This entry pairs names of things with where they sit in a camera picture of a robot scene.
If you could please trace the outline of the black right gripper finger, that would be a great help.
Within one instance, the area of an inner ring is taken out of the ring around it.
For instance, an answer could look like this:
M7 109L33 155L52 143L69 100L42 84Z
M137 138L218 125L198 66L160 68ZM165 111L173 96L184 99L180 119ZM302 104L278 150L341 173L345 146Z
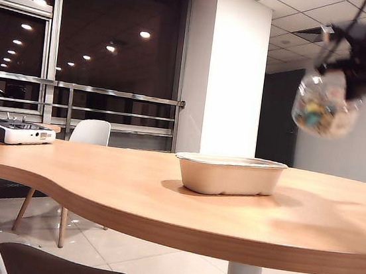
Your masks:
M351 68L350 60L334 60L330 62L329 60L322 60L317 66L317 71L320 75L325 76L329 72L346 72Z
M346 101L357 100L366 94L366 79L361 76L345 74Z

